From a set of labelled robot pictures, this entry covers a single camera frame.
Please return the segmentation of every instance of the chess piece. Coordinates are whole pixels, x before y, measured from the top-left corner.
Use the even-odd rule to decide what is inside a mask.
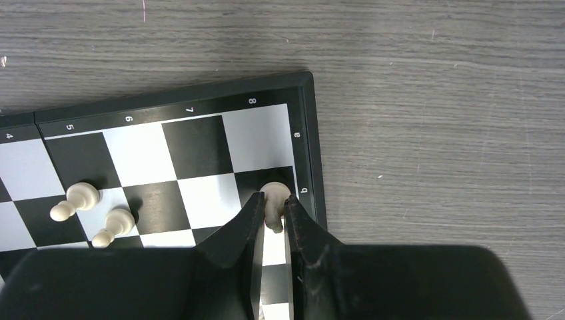
[[[124,209],[114,209],[106,215],[106,228],[92,238],[94,248],[106,248],[117,235],[128,234],[135,225],[133,215]]]
[[[281,217],[284,215],[284,202],[290,197],[288,187],[280,182],[270,182],[261,188],[265,193],[265,225],[275,233],[283,232]]]
[[[76,183],[67,190],[67,200],[59,202],[49,213],[55,221],[65,221],[77,210],[90,210],[100,201],[96,188],[86,182]]]

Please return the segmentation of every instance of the white square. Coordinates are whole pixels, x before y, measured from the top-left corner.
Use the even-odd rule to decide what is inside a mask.
[[[241,210],[233,173],[178,182],[192,229],[225,225]]]
[[[141,235],[144,248],[150,247],[194,247],[196,245],[192,230],[169,231]]]
[[[284,232],[274,233],[273,230],[265,227],[264,239],[263,265],[284,265],[286,263]]]
[[[64,195],[40,139],[0,144],[0,177],[14,201]]]
[[[70,248],[88,248],[88,243],[86,242],[75,242],[75,243],[64,243],[62,245],[46,245],[44,247],[38,247],[37,250],[44,249],[70,249]]]
[[[106,227],[106,215],[108,212],[116,208],[126,209],[131,212],[122,188],[104,189],[99,192],[100,202],[94,208],[88,211],[77,210],[79,221],[83,225],[89,241],[92,241],[92,238],[94,238],[98,231]],[[133,226],[130,233],[118,235],[116,238],[130,237],[132,235],[139,235],[137,226]]]
[[[0,251],[34,248],[31,238],[14,202],[0,203]]]
[[[289,320],[290,303],[275,303],[273,305],[261,305],[265,320]]]
[[[226,112],[222,117],[234,172],[294,165],[286,104]]]
[[[102,132],[122,187],[177,179],[160,123]]]

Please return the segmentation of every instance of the black square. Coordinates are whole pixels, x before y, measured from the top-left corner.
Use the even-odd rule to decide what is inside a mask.
[[[212,233],[216,232],[221,227],[208,227],[208,228],[200,228],[200,229],[193,229],[193,236],[195,238],[195,243],[198,245],[200,242],[206,240],[207,237],[210,237]]]
[[[21,249],[0,252],[0,275],[4,282],[10,276],[14,267],[30,252],[37,251],[37,248]]]
[[[140,235],[191,228],[176,181],[124,187]]]
[[[65,190],[77,182],[88,182],[98,190],[121,186],[102,133],[45,143]]]
[[[163,124],[177,179],[232,173],[221,116]]]
[[[14,201],[36,246],[62,245],[87,240],[76,214],[62,222],[56,222],[49,216],[51,208],[66,199],[64,195],[56,195],[54,197]]]
[[[294,171],[292,167],[254,170],[235,173],[235,183],[239,192],[241,207],[247,203],[251,195],[269,182],[284,183],[291,193],[296,193],[294,187]]]
[[[264,265],[261,270],[261,301],[264,305],[287,303],[289,267],[285,265]]]
[[[10,198],[10,194],[8,194],[8,190],[6,190],[6,187],[4,186],[4,182],[0,179],[0,202],[8,201],[12,201],[12,199]]]

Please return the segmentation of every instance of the table surface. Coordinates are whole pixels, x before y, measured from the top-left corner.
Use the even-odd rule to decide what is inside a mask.
[[[565,319],[562,1],[6,0],[2,115],[310,69],[330,231],[464,243]]]

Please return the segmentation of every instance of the gray wooden table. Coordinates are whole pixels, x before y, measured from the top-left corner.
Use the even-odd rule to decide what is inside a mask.
[[[334,2],[4,0],[0,114],[308,68],[332,233],[489,247],[565,319],[565,3]]]

